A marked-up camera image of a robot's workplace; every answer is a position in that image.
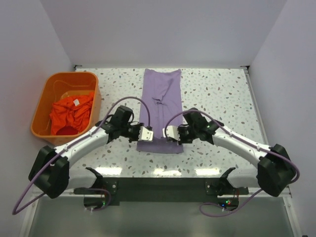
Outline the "orange t shirt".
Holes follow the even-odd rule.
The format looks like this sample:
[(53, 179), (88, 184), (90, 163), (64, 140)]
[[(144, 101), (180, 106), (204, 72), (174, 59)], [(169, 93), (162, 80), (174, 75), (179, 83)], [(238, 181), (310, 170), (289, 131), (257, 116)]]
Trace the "orange t shirt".
[(94, 92), (86, 95), (72, 95), (52, 104), (50, 112), (50, 134), (75, 135), (89, 125)]

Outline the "purple t shirt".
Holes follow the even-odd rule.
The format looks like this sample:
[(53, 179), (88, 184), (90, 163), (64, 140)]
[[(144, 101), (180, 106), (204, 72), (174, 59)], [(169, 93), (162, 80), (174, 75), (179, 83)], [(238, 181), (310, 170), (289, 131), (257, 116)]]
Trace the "purple t shirt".
[(144, 72), (142, 100), (149, 108), (150, 127), (154, 132), (153, 141), (137, 143), (139, 152), (159, 154), (180, 154), (184, 152), (182, 145), (168, 142), (163, 137), (163, 129), (167, 122), (182, 111), (181, 70), (173, 72), (156, 72), (146, 69)]

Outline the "orange plastic bin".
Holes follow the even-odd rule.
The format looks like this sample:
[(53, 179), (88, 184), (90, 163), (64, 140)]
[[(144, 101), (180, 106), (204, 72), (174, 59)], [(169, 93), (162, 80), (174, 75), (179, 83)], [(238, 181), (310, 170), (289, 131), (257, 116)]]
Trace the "orange plastic bin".
[[(92, 111), (88, 127), (75, 135), (51, 135), (50, 112), (52, 104), (72, 95), (86, 95), (94, 92)], [(90, 130), (98, 121), (101, 107), (101, 93), (98, 78), (90, 72), (64, 72), (52, 75), (45, 83), (32, 121), (32, 133), (41, 139), (60, 146), (66, 144)]]

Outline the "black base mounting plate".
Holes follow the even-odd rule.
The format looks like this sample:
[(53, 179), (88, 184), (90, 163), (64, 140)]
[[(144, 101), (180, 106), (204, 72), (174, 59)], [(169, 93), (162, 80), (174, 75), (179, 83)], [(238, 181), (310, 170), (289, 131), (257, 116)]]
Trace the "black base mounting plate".
[(234, 188), (223, 178), (104, 178), (96, 190), (76, 188), (75, 195), (83, 195), (85, 207), (99, 209), (122, 202), (213, 202), (223, 204), (223, 196), (249, 194), (248, 188)]

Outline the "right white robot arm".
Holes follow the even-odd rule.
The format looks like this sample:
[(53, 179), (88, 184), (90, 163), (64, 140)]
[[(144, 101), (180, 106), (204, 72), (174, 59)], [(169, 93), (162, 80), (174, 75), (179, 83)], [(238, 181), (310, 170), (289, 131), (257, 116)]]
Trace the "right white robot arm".
[(237, 188), (259, 188), (278, 197), (284, 188), (298, 180), (299, 170), (282, 145), (270, 146), (255, 142), (196, 108), (182, 115), (187, 124), (178, 127), (179, 143), (191, 143), (199, 139), (227, 149), (250, 163), (248, 169), (231, 168), (222, 175), (222, 192), (231, 194)]

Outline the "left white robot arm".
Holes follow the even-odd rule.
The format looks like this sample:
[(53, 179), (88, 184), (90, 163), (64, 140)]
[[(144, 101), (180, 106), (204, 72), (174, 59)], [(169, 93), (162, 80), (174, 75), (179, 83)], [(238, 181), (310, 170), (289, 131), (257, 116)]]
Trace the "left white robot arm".
[(119, 106), (114, 114), (96, 123), (89, 131), (54, 148), (40, 149), (29, 174), (31, 184), (50, 198), (59, 197), (64, 191), (74, 189), (80, 194), (109, 196), (103, 176), (94, 168), (71, 172), (71, 167), (95, 149), (124, 137), (129, 142), (151, 141), (151, 127), (130, 120), (133, 111)]

